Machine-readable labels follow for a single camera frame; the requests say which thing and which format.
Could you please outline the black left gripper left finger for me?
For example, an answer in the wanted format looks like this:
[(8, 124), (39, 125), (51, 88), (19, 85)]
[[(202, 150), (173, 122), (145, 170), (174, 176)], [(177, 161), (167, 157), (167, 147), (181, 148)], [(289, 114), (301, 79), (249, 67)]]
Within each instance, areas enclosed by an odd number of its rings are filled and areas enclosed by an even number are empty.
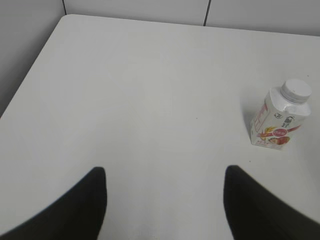
[(96, 240), (107, 209), (106, 172), (94, 167), (37, 215), (1, 235), (2, 240)]

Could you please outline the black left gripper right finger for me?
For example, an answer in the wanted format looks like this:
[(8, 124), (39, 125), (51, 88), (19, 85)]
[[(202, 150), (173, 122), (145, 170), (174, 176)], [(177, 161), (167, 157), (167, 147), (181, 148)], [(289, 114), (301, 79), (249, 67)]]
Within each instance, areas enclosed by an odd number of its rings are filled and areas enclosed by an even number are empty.
[(225, 170), (223, 205), (235, 240), (318, 240), (320, 225), (255, 181), (237, 165)]

